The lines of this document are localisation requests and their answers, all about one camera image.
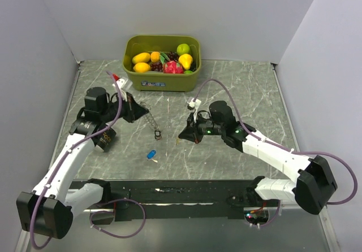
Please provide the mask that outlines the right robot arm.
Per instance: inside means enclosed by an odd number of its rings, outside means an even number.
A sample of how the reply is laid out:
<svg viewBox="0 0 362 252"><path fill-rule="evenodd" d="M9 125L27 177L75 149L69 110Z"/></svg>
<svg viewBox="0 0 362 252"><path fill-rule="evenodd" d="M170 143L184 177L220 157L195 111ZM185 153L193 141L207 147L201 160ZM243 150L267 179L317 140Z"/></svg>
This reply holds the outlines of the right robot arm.
<svg viewBox="0 0 362 252"><path fill-rule="evenodd" d="M188 101L191 113L178 136L180 139L198 144L204 136L220 136L227 146L262 160L286 176L285 179L255 178L247 192L250 204L259 206L272 199L295 202L313 215L327 205L338 186L325 158L280 148L254 127L237 121L225 101L213 102L208 118L202 116L200 105L198 99Z"/></svg>

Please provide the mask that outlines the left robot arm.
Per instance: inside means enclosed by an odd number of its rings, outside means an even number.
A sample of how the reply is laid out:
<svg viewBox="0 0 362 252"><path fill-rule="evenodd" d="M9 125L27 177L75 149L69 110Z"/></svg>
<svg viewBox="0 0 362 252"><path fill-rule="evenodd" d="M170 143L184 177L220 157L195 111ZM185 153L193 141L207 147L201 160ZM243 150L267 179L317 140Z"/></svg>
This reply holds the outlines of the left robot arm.
<svg viewBox="0 0 362 252"><path fill-rule="evenodd" d="M99 149L108 151L116 135L111 124L119 118L133 123L148 109L138 104L131 93L113 96L102 87L87 90L82 107L72 123L66 143L45 177L30 193L16 200L23 230L63 238L73 220L92 205L107 207L112 200L110 183L91 179L72 194L68 190L88 155Z"/></svg>

